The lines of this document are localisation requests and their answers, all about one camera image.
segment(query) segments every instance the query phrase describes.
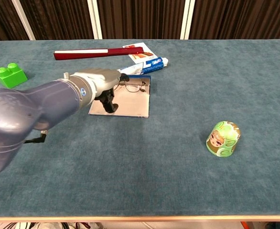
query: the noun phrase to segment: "curtain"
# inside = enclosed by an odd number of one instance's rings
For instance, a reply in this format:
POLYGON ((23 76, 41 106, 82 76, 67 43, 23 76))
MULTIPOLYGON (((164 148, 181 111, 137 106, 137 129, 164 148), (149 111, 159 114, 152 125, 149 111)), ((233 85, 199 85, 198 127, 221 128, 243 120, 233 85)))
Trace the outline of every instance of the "curtain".
POLYGON ((103 39, 179 39, 185 0, 97 0, 103 39))
POLYGON ((93 39, 87 0, 20 0, 37 40, 93 39))
POLYGON ((280 39, 280 0, 196 0, 189 39, 280 39))
POLYGON ((13 3, 0 0, 0 41, 28 39, 13 3))

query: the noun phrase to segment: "table edge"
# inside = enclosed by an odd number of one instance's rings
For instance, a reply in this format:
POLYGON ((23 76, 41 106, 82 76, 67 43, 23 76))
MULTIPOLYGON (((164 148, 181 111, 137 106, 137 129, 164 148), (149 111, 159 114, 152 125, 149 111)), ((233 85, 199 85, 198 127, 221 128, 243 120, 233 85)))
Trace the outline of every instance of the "table edge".
POLYGON ((280 222, 280 215, 224 216, 66 216, 66 217, 0 217, 0 222, 167 222, 167 221, 266 221, 280 222))

